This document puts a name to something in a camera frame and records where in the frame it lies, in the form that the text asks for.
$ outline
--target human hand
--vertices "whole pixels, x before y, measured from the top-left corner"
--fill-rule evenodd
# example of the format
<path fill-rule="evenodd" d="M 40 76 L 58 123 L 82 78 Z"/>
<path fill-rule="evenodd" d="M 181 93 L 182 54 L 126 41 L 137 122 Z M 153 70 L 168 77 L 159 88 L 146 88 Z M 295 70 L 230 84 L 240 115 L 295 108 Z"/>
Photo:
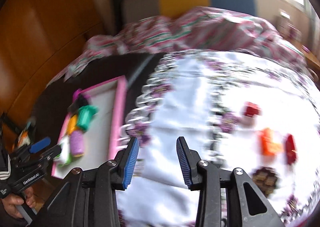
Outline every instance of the human hand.
<path fill-rule="evenodd" d="M 33 194 L 33 188 L 29 187 L 25 191 L 26 204 L 33 208 L 36 206 L 36 197 Z M 16 208 L 16 205 L 22 205 L 24 203 L 20 196 L 10 194 L 6 198 L 2 199 L 2 204 L 6 212 L 13 218 L 23 218 Z"/>

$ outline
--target sleeve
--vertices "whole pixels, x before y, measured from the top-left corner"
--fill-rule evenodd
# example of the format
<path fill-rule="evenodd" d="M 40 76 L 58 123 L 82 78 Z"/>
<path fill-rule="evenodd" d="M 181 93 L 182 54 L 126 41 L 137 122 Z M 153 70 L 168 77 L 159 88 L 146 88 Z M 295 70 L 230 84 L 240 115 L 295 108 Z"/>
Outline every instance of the sleeve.
<path fill-rule="evenodd" d="M 0 199 L 0 227 L 25 227 L 26 225 L 25 219 L 15 219 L 7 214 Z"/>

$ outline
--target screw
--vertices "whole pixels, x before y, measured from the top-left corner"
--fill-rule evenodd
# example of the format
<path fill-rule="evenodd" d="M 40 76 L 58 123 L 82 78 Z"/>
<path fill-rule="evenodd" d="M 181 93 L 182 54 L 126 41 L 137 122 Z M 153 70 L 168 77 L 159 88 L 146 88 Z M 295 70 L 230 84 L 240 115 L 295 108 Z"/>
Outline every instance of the screw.
<path fill-rule="evenodd" d="M 199 164 L 200 166 L 207 166 L 207 165 L 209 165 L 208 161 L 206 161 L 206 160 L 200 160 L 200 161 L 198 162 L 198 164 Z"/>
<path fill-rule="evenodd" d="M 239 174 L 239 175 L 243 174 L 243 170 L 239 167 L 235 169 L 235 172 L 236 174 Z"/>
<path fill-rule="evenodd" d="M 75 167 L 74 169 L 71 170 L 72 174 L 79 174 L 81 172 L 81 168 Z"/>
<path fill-rule="evenodd" d="M 108 164 L 108 166 L 115 166 L 117 164 L 117 161 L 112 159 L 112 160 L 107 161 L 107 164 Z"/>

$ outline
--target crumpled blanket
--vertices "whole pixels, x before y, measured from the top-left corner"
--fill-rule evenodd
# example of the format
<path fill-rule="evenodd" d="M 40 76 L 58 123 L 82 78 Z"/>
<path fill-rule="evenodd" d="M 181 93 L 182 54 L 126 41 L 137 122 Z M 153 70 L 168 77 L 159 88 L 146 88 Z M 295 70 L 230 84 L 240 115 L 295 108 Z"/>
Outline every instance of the crumpled blanket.
<path fill-rule="evenodd" d="M 154 16 L 130 23 L 116 36 L 98 35 L 87 41 L 82 55 L 50 82 L 83 71 L 95 59 L 130 52 L 172 52 L 211 49 L 247 52 L 296 71 L 305 68 L 303 54 L 282 39 L 268 21 L 239 12 L 196 7 L 176 20 Z"/>

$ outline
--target purple object on desk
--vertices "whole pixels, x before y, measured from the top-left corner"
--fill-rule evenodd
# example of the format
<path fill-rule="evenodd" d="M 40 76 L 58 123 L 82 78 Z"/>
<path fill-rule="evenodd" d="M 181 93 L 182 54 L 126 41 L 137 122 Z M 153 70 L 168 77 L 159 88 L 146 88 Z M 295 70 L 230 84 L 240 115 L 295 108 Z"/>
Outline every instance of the purple object on desk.
<path fill-rule="evenodd" d="M 73 93 L 73 96 L 72 96 L 72 102 L 74 102 L 77 98 L 78 98 L 78 95 L 79 93 L 81 93 L 82 89 L 79 88 L 78 90 L 76 90 L 74 93 Z M 86 99 L 87 101 L 90 103 L 90 96 L 88 94 L 82 94 Z"/>
<path fill-rule="evenodd" d="M 81 130 L 75 130 L 70 135 L 70 152 L 73 157 L 84 155 L 84 140 Z"/>

